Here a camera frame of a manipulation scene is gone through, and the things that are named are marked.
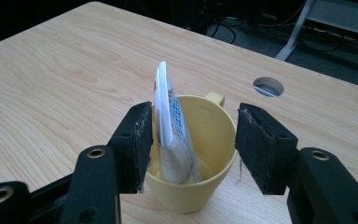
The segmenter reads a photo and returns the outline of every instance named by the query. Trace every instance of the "black cable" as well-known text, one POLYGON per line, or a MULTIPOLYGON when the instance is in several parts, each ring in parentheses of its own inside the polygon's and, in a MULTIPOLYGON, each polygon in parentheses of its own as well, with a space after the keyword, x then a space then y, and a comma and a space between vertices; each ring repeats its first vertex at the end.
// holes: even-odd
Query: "black cable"
POLYGON ((215 29, 214 29, 214 32, 213 32, 213 34, 212 34, 210 37, 214 37, 214 36, 216 35, 217 31, 219 30, 219 27, 220 27, 220 26, 223 26, 223 27, 225 27, 226 29, 228 29, 228 30, 232 33, 232 35, 233 35, 233 39, 232 39, 229 43, 230 43, 230 44, 233 44, 233 43, 235 42, 235 40, 237 39, 237 35, 235 34, 235 31, 234 31, 233 29, 231 29, 230 27, 228 27, 228 26, 226 26, 226 25, 220 24, 220 23, 218 23, 218 22, 216 22, 215 25, 216 25, 216 27, 215 27, 215 29))
POLYGON ((219 24, 215 24, 215 28, 214 28, 214 32, 213 32, 213 34, 211 35, 211 38, 214 38, 214 36, 216 35, 216 33, 217 33, 217 31, 219 30, 219 24))
POLYGON ((243 23, 244 23, 244 19, 240 19, 240 18, 236 18, 236 17, 219 17, 218 20, 220 20, 219 24, 225 25, 225 26, 228 26, 228 27, 241 27, 243 25, 243 23), (226 25, 226 24, 222 23, 222 20, 240 21, 240 23, 236 24, 236 25, 226 25))
POLYGON ((332 44, 335 44, 336 46, 332 49, 316 49, 316 48, 313 48, 313 47, 310 47, 309 45, 307 45, 301 38, 299 38, 299 40, 301 41, 301 43, 309 48, 309 49, 313 49, 313 50, 318 50, 318 51, 324 51, 324 52, 327 52, 327 51, 333 51, 333 50, 336 50, 336 49, 340 49, 340 48, 344 48, 346 50, 351 50, 351 51, 354 51, 356 53, 358 53, 358 49, 355 47, 355 46, 352 46, 352 45, 357 45, 356 43, 356 40, 355 41, 348 41, 348 40, 345 40, 345 36, 344 35, 340 35, 340 34, 337 34, 337 33, 331 33, 331 32, 322 32, 322 31, 316 31, 314 29, 314 27, 306 27, 309 31, 312 31, 313 34, 316 36, 316 37, 322 37, 323 39, 320 38, 321 41, 328 41, 332 44), (337 35, 339 35, 340 39, 339 39, 339 42, 340 43, 339 45, 337 45, 337 35))

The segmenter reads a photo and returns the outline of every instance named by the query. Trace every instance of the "mug rim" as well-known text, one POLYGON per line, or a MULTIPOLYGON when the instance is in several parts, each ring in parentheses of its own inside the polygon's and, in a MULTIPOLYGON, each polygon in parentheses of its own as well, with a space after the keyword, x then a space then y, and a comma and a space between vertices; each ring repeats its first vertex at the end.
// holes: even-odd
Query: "mug rim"
MULTIPOLYGON (((212 105, 218 106, 226 114, 226 116, 229 118, 229 120, 231 121, 232 127, 234 129, 234 133, 237 132, 237 127, 235 126, 235 123, 232 120, 232 117, 228 114, 228 112, 225 110, 225 108, 223 108, 221 105, 217 105, 214 102, 212 102, 212 101, 210 101, 208 99, 205 99, 205 97, 197 96, 197 95, 187 95, 186 94, 186 95, 177 95, 177 97, 178 98, 198 98, 198 99, 205 100, 208 103, 211 103, 212 105)), ((233 153, 230 161, 228 162, 228 164, 219 173, 217 173, 216 175, 214 175, 211 178, 208 178, 206 180, 202 180, 200 182, 191 183, 191 184, 174 184, 174 183, 170 183, 168 181, 162 180, 160 178, 157 178, 155 175, 150 174, 148 169, 146 170, 146 175, 149 176, 150 178, 152 178, 153 180, 159 182, 160 184, 164 184, 164 185, 171 186, 171 187, 177 187, 177 188, 194 188, 194 187, 197 187, 197 186, 208 184, 210 182, 215 181, 215 179, 219 178, 222 175, 222 173, 228 172, 228 170, 231 168, 231 166, 234 163, 234 160, 235 160, 235 158, 237 157, 237 154, 238 154, 238 151, 235 148, 235 143, 233 143, 233 144, 234 144, 233 145, 234 146, 234 153, 233 153)))

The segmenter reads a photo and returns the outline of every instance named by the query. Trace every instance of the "black bracket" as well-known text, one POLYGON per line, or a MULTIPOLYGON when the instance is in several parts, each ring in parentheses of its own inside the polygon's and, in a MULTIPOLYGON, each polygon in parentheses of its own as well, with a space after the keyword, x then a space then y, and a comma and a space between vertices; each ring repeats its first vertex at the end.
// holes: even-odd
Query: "black bracket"
POLYGON ((80 153, 71 175, 32 193, 0 183, 0 224, 121 223, 119 194, 142 191, 152 144, 151 103, 135 105, 106 146, 80 153))
POLYGON ((241 104, 236 149, 263 194, 283 195, 293 223, 358 223, 358 183, 325 150, 297 138, 267 111, 241 104))

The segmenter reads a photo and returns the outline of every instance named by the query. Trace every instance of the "chair leg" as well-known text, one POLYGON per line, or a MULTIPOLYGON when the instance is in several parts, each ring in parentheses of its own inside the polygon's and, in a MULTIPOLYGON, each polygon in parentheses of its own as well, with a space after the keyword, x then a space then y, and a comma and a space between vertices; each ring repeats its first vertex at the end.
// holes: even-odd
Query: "chair leg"
POLYGON ((296 48, 297 45, 297 37, 300 33, 301 27, 304 24, 305 19, 307 18, 308 14, 310 13, 310 9, 312 7, 314 0, 307 0, 305 3, 300 16, 296 22, 295 29, 293 29, 292 34, 290 35, 289 40, 287 41, 286 45, 281 49, 278 55, 275 57, 278 60, 286 61, 286 59, 290 56, 293 50, 296 48))

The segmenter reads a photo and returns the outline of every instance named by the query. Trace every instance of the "wooden table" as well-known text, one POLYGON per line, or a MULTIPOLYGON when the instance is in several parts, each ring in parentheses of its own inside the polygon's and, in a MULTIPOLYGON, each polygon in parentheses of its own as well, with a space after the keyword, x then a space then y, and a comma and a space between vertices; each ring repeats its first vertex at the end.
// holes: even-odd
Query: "wooden table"
MULTIPOLYGON (((74 170, 83 149, 106 144, 132 105, 153 101, 160 61, 178 94, 223 93, 265 108, 298 148, 336 154, 358 181, 358 86, 187 30, 89 3, 0 42, 0 182, 41 188, 74 170), (258 77, 284 86, 255 91, 258 77)), ((285 196, 263 196, 240 158, 207 205, 181 215, 145 193, 121 196, 124 223, 289 223, 285 196)))

